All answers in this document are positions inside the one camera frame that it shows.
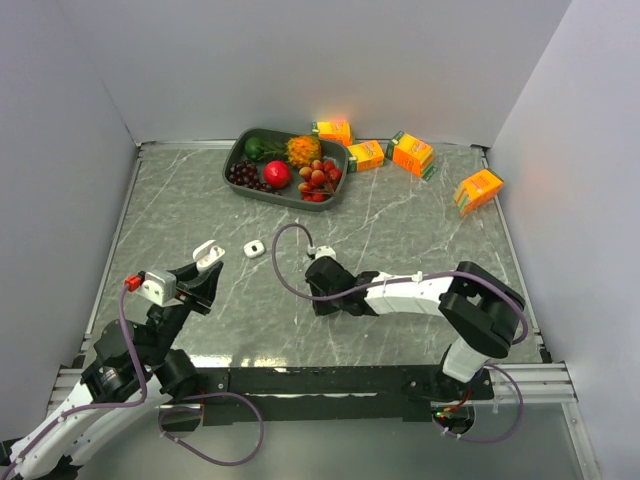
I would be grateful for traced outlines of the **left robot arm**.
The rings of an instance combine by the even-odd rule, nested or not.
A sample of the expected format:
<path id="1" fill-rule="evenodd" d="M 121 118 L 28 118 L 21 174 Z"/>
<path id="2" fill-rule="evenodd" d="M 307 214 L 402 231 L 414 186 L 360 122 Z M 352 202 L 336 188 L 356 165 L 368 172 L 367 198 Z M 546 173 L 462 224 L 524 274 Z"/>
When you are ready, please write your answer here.
<path id="1" fill-rule="evenodd" d="M 196 264 L 175 270 L 177 301 L 173 306 L 152 305 L 147 322 L 139 324 L 125 318 L 125 296 L 140 289 L 140 275 L 124 281 L 119 298 L 119 320 L 95 344 L 97 357 L 82 373 L 79 383 L 62 404 L 62 410 L 47 420 L 36 433 L 13 443 L 4 479 L 39 478 L 28 468 L 58 464 L 73 433 L 81 434 L 108 413 L 132 413 L 151 401 L 149 382 L 160 383 L 159 393 L 176 402 L 192 398 L 198 387 L 198 373 L 183 350 L 171 348 L 191 312 L 210 312 L 223 264 L 217 262 L 200 271 Z"/>

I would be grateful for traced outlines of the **green pepper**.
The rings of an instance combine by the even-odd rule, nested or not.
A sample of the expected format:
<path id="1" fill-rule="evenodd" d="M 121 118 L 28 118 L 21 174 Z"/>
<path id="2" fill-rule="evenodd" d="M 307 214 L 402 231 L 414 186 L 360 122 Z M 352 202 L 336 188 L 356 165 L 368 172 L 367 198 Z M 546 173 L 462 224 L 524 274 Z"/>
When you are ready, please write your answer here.
<path id="1" fill-rule="evenodd" d="M 261 138 L 252 136 L 244 143 L 244 154 L 248 160 L 256 162 L 264 157 L 265 146 Z"/>

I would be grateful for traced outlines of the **orange pineapple toy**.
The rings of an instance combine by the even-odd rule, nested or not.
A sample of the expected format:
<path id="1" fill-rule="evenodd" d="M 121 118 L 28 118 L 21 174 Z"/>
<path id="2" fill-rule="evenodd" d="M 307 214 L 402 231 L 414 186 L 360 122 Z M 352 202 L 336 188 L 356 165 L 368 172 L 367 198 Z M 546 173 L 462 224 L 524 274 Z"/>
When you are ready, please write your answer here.
<path id="1" fill-rule="evenodd" d="M 289 163 L 297 169 L 309 167 L 314 161 L 322 159 L 321 143 L 311 135 L 290 138 L 285 143 L 285 153 Z"/>

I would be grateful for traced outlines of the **orange sponge box near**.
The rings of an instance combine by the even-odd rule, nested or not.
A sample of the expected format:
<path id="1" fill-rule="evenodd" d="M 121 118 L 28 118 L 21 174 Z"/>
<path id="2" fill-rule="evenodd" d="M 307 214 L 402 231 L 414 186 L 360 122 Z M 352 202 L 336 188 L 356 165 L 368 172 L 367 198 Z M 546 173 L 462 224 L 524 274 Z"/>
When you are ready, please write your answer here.
<path id="1" fill-rule="evenodd" d="M 434 172 L 434 148 L 404 131 L 388 142 L 385 157 L 411 174 L 427 180 Z"/>

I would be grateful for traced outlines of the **dark purple grapes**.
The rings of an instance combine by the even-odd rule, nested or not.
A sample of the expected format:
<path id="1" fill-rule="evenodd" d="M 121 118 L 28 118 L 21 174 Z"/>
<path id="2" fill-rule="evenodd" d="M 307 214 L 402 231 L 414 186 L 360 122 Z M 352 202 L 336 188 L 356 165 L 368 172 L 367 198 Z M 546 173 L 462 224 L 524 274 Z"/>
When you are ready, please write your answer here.
<path id="1" fill-rule="evenodd" d="M 264 169 L 263 165 L 243 160 L 228 167 L 225 178 L 232 185 L 244 189 L 275 194 L 276 188 L 265 180 Z"/>

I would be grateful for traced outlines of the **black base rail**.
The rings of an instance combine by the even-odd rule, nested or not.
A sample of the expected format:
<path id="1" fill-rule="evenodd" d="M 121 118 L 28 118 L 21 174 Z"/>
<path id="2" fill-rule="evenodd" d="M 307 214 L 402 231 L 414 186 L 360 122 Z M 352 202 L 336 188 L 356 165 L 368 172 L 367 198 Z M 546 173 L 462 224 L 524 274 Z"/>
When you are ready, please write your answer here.
<path id="1" fill-rule="evenodd" d="M 175 405 L 190 396 L 233 393 L 249 401 L 265 421 L 400 419 L 429 422 L 433 404 L 494 398 L 490 374 L 468 383 L 441 372 L 437 365 L 350 367 L 162 366 L 161 390 Z"/>

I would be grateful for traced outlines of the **white oval charging case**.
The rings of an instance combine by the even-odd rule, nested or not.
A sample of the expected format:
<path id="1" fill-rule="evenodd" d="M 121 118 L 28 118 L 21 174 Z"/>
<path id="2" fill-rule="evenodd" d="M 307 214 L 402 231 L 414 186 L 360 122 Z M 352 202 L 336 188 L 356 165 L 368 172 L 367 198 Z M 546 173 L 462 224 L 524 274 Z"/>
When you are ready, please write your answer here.
<path id="1" fill-rule="evenodd" d="M 214 264 L 220 261 L 225 255 L 225 249 L 222 248 L 216 240 L 208 240 L 198 246 L 192 253 L 192 259 L 199 273 L 209 270 Z"/>

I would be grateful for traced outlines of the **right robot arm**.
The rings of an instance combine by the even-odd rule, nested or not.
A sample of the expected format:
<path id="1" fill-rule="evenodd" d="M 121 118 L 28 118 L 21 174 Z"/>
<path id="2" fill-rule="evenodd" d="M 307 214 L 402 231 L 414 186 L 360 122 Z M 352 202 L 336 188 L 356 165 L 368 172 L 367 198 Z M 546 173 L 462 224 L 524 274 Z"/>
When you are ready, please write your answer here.
<path id="1" fill-rule="evenodd" d="M 343 311 L 352 316 L 408 313 L 446 319 L 458 334 L 436 375 L 438 390 L 448 398 L 462 396 L 487 361 L 507 357 L 528 331 L 524 300 L 473 262 L 428 275 L 353 275 L 325 256 L 312 262 L 305 281 L 319 316 Z"/>

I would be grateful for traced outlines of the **orange striped sponge box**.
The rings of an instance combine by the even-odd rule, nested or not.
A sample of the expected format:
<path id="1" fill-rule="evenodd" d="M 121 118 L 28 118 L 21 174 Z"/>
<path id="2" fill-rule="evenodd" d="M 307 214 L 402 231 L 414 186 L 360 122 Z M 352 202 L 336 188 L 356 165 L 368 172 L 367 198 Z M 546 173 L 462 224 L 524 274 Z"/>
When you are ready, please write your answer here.
<path id="1" fill-rule="evenodd" d="M 494 198 L 503 185 L 503 179 L 488 168 L 464 179 L 453 195 L 460 216 L 466 216 Z"/>

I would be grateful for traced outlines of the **red pomegranate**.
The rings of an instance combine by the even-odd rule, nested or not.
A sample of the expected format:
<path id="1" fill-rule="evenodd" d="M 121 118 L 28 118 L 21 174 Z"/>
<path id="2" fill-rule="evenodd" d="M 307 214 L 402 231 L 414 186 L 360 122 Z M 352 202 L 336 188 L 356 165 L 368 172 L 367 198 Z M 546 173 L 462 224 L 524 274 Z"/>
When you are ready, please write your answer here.
<path id="1" fill-rule="evenodd" d="M 289 167 L 285 162 L 280 160 L 267 163 L 264 166 L 262 174 L 265 182 L 277 190 L 287 187 L 291 182 Z"/>

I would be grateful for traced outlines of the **dark grey fruit tray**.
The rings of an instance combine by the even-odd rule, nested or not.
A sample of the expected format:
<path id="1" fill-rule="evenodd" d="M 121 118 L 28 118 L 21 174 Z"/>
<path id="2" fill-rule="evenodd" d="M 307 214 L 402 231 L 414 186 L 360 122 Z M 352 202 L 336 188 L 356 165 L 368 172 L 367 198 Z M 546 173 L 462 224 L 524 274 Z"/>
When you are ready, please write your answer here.
<path id="1" fill-rule="evenodd" d="M 321 212 L 344 196 L 349 157 L 346 147 L 331 140 L 251 128 L 232 146 L 222 178 L 238 195 Z"/>

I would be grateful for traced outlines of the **white square charging case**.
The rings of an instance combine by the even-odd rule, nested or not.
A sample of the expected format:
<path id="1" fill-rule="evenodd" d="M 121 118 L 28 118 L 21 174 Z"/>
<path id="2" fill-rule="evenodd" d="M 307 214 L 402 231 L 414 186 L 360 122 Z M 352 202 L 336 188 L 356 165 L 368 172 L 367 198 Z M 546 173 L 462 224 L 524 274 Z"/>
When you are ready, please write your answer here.
<path id="1" fill-rule="evenodd" d="M 252 240 L 243 246 L 243 252 L 249 259 L 255 259 L 262 256 L 266 249 L 261 240 Z"/>

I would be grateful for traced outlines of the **orange box back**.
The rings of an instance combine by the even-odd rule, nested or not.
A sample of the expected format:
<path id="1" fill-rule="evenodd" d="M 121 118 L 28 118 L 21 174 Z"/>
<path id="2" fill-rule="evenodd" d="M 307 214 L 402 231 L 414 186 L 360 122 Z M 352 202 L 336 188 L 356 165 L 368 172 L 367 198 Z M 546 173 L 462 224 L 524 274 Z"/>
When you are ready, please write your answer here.
<path id="1" fill-rule="evenodd" d="M 353 144 L 353 132 L 351 125 L 343 121 L 313 122 L 311 134 L 325 140 L 334 141 L 345 147 Z"/>

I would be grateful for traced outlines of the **orange box middle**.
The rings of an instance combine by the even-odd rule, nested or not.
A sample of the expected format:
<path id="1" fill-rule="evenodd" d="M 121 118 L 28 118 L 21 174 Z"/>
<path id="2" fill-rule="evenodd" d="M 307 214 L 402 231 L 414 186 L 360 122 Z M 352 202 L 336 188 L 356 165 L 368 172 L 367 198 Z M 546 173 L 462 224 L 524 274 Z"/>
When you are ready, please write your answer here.
<path id="1" fill-rule="evenodd" d="M 383 165 L 385 154 L 377 140 L 369 140 L 347 147 L 349 173 L 362 172 Z"/>

